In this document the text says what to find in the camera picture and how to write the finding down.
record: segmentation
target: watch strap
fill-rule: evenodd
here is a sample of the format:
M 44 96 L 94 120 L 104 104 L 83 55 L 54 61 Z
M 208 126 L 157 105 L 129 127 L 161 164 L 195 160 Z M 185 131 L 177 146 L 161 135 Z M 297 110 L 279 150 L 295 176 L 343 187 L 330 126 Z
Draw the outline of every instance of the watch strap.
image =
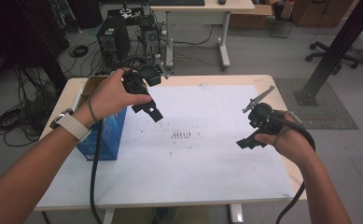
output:
M 63 118 L 58 120 L 58 124 L 79 141 L 82 141 L 90 132 L 89 129 L 70 114 L 65 114 Z

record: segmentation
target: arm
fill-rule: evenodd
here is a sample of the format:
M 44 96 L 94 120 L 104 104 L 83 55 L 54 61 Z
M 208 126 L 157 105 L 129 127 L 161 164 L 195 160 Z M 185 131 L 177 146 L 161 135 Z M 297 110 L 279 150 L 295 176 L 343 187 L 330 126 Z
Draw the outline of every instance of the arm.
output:
M 285 126 L 278 135 L 257 134 L 255 139 L 274 146 L 300 168 L 312 223 L 351 223 L 326 166 L 300 133 Z
M 127 93 L 121 83 L 123 73 L 119 69 L 110 75 L 91 97 L 92 109 L 97 119 L 118 113 L 127 105 L 151 101 L 148 95 Z M 94 123 L 87 104 L 81 106 L 73 117 L 86 127 Z M 0 176 L 0 223 L 25 221 L 77 142 L 72 134 L 60 126 Z

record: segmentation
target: white watch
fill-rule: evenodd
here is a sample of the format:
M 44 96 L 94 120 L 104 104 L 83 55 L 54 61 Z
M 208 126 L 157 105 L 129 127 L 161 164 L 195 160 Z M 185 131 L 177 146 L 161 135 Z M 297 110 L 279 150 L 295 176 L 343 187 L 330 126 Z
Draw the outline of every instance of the white watch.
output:
M 84 140 L 90 133 L 91 130 L 87 129 L 77 119 L 71 116 L 74 111 L 71 108 L 65 109 L 53 122 L 50 124 L 50 128 L 55 129 L 59 125 L 66 129 L 79 141 Z

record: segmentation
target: hand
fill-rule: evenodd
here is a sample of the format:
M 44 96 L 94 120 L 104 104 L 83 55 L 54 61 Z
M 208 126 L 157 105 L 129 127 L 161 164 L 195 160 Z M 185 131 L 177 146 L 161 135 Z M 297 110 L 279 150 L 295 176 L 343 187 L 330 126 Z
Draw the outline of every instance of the hand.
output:
M 97 119 L 104 119 L 116 114 L 128 105 L 141 105 L 152 100 L 149 95 L 130 94 L 125 91 L 121 81 L 125 70 L 127 71 L 129 69 L 118 69 L 111 73 L 108 78 L 103 80 L 91 96 L 91 108 Z M 74 113 L 74 117 L 78 117 L 79 121 L 87 127 L 90 127 L 94 123 L 87 103 L 82 105 Z
M 287 112 L 284 112 L 284 117 L 289 121 L 295 122 Z M 315 158 L 315 153 L 306 138 L 286 125 L 283 126 L 277 135 L 258 133 L 254 138 L 261 143 L 274 146 L 280 154 L 298 166 L 310 158 Z

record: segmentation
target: forearm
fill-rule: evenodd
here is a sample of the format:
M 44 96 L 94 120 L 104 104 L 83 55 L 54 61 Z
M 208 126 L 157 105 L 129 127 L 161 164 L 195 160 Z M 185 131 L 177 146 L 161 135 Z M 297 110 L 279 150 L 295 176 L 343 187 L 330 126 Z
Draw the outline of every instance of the forearm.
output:
M 60 126 L 0 176 L 0 223 L 25 221 L 76 145 L 77 139 Z
M 351 223 L 325 165 L 314 157 L 300 166 L 313 224 Z

